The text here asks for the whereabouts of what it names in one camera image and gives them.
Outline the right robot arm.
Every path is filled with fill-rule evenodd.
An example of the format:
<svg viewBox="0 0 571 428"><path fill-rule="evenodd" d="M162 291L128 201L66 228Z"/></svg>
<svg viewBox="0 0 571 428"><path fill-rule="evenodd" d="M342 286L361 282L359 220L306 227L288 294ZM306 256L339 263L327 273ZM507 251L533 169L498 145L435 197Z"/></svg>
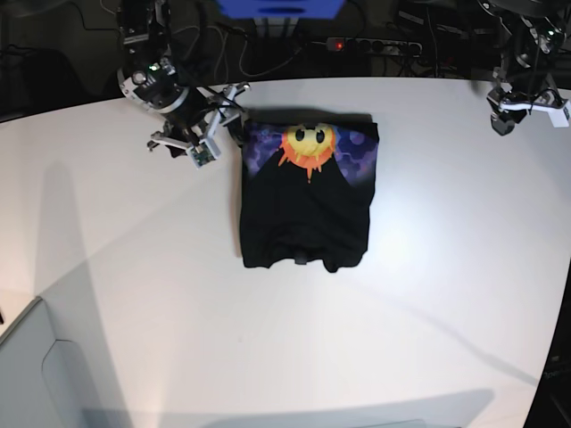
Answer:
<svg viewBox="0 0 571 428"><path fill-rule="evenodd" d="M244 108L236 98L250 85L215 90L200 80L207 15L202 1L195 7L197 39L181 53L175 48L168 1L122 1L116 17L124 62L117 80L128 100L164 119L147 150L165 147L173 158L186 156L200 168L219 158L216 131L242 117Z"/></svg>

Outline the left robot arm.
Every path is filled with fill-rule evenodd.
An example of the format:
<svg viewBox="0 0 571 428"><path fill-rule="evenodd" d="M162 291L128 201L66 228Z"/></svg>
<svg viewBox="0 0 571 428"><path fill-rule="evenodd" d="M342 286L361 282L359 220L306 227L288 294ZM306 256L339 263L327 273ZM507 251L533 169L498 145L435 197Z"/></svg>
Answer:
<svg viewBox="0 0 571 428"><path fill-rule="evenodd" d="M567 41L568 1L481 1L482 9L507 32L501 65L487 94L492 129L499 136L534 111L548 114L554 128L570 126L570 101L557 88L556 61Z"/></svg>

